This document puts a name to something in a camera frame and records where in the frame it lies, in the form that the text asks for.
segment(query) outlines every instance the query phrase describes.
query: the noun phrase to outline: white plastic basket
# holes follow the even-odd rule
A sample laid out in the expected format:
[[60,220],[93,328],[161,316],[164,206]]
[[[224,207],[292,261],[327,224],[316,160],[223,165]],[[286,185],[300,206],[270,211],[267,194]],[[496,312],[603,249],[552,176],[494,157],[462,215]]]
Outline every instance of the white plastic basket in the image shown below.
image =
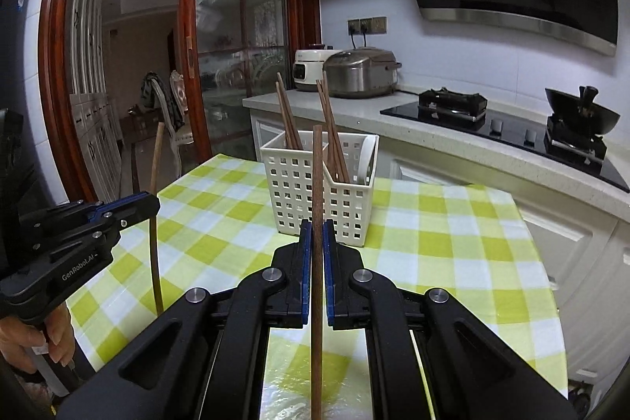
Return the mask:
[[[304,150],[285,148],[285,133],[260,147],[265,163],[267,184],[272,200],[276,228],[280,233],[299,235],[302,219],[312,220],[313,204],[313,132],[298,131]],[[357,183],[363,144],[374,143],[367,163],[361,168],[367,173],[365,185]],[[328,134],[322,134],[324,143],[324,219],[335,223],[337,241],[349,246],[362,247],[372,214],[372,195],[379,137],[366,134],[339,133],[350,184],[334,182],[326,168],[328,158]]]

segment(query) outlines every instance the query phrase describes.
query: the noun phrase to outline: stove knob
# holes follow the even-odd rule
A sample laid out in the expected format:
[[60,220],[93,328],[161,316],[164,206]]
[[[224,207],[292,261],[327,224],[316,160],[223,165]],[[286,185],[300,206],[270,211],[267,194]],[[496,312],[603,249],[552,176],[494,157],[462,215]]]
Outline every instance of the stove knob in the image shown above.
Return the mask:
[[525,146],[534,146],[536,144],[536,131],[527,129],[525,131]]
[[501,132],[503,132],[503,120],[499,120],[498,118],[493,119],[493,121],[490,122],[490,134],[500,136]]

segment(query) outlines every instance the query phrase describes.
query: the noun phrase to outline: rice cooker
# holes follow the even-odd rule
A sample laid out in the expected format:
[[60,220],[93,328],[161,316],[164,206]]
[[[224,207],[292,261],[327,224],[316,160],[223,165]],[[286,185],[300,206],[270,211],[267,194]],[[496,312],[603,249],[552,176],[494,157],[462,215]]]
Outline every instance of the rice cooker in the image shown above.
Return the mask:
[[293,80],[300,91],[317,91],[316,81],[322,80],[322,66],[330,56],[341,52],[331,48],[295,51]]

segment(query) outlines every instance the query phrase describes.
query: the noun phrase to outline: white wall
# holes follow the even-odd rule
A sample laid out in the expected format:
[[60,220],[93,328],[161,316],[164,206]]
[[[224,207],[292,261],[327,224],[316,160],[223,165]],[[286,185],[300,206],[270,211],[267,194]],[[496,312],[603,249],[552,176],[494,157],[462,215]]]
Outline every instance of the white wall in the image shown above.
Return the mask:
[[[157,73],[168,87],[172,70],[167,37],[176,26],[177,12],[153,13],[103,25],[105,85],[121,118],[140,103],[147,73]],[[117,31],[116,36],[109,35],[112,30]]]
[[480,92],[538,113],[550,114],[546,87],[579,94],[580,85],[596,86],[596,102],[621,114],[610,140],[630,146],[630,0],[619,5],[616,57],[512,29],[429,22],[416,0],[321,0],[322,41],[352,48],[347,20],[385,15],[387,34],[367,43],[394,51],[403,86]]
[[30,127],[35,151],[37,167],[45,179],[45,188],[55,203],[68,200],[61,178],[50,150],[48,134],[43,121],[42,101],[40,98],[39,75],[37,63],[37,35],[39,31],[39,13],[42,0],[28,0],[26,6],[26,27],[24,28],[24,91],[28,125]]

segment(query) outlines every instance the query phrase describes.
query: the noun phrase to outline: green and white tablecloth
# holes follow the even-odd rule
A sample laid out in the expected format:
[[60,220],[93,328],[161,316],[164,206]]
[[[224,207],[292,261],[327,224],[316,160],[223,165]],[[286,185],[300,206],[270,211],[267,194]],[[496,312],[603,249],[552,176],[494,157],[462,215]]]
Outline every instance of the green and white tablecloth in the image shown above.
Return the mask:
[[[511,196],[484,187],[377,179],[361,255],[398,287],[443,287],[566,395],[565,347],[547,274]],[[165,306],[191,287],[218,292],[295,240],[276,231],[263,164],[218,155],[159,194]],[[114,263],[68,301],[99,369],[155,319],[148,223],[122,232]],[[308,418],[309,326],[272,330],[261,418]],[[371,418],[365,335],[324,328],[327,418]]]

